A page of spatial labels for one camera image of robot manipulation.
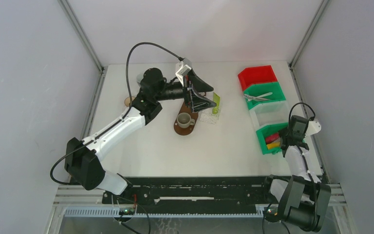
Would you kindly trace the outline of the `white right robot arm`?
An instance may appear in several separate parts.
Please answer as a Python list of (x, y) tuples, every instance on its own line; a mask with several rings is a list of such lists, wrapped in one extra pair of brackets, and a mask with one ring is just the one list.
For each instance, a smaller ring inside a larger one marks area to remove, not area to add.
[(279, 131), (280, 148), (291, 176), (268, 176), (262, 189), (262, 197), (268, 202), (263, 211), (263, 221), (280, 222), (299, 227), (305, 232), (319, 232), (331, 197), (331, 188), (323, 184), (310, 169), (312, 162), (306, 136), (310, 121), (291, 116), (288, 126)]

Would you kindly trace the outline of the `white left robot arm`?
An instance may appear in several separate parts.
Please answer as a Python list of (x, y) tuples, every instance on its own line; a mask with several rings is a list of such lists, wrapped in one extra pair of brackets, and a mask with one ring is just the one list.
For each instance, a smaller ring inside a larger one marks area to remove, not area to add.
[(57, 180), (54, 169), (64, 161), (65, 171), (85, 190), (102, 189), (112, 193), (119, 202), (127, 203), (133, 191), (128, 181), (118, 173), (105, 170), (101, 161), (119, 142), (131, 133), (148, 125), (162, 110), (161, 101), (183, 99), (191, 112), (213, 108), (216, 103), (203, 93), (214, 88), (200, 79), (188, 66), (180, 68), (176, 76), (168, 81), (158, 68), (149, 68), (137, 78), (139, 92), (131, 100), (129, 107), (103, 129), (82, 140), (72, 138), (67, 143), (66, 154), (50, 169), (50, 178), (55, 183), (66, 185)]

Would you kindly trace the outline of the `grey ceramic cup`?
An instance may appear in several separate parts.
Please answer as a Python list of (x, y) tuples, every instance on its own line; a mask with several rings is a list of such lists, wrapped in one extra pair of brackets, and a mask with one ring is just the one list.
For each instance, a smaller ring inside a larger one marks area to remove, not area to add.
[(182, 129), (187, 129), (195, 125), (195, 119), (189, 113), (179, 113), (176, 118), (177, 125)]

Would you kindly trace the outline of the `clear textured acrylic holder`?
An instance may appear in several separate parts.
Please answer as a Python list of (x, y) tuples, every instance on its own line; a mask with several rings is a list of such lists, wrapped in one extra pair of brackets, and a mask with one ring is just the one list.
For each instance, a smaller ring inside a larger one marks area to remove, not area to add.
[(206, 110), (201, 111), (199, 121), (215, 125), (218, 122), (221, 113), (222, 105), (219, 104), (216, 107), (208, 108)]

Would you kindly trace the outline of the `red toothpaste tube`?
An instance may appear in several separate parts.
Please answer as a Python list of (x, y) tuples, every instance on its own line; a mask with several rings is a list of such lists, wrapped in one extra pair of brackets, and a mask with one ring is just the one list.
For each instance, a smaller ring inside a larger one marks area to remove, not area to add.
[(272, 142), (280, 142), (280, 140), (281, 140), (281, 137), (280, 137), (279, 133), (274, 133), (274, 134), (269, 135), (265, 138), (265, 143), (269, 144), (269, 143), (272, 143)]

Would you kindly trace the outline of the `green toothpaste tube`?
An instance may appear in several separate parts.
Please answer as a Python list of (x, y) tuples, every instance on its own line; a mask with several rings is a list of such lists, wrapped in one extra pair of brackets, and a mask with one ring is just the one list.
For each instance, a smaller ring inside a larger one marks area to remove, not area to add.
[(218, 115), (221, 111), (221, 97), (213, 92), (212, 100), (215, 102), (215, 107), (212, 108), (212, 114)]

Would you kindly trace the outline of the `orange ceramic cup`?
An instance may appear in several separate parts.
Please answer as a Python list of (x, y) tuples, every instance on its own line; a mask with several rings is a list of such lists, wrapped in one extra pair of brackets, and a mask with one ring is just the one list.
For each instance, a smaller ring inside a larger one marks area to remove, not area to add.
[(124, 100), (124, 105), (126, 107), (130, 107), (132, 102), (134, 101), (135, 97), (131, 96), (131, 97), (127, 97), (125, 100)]

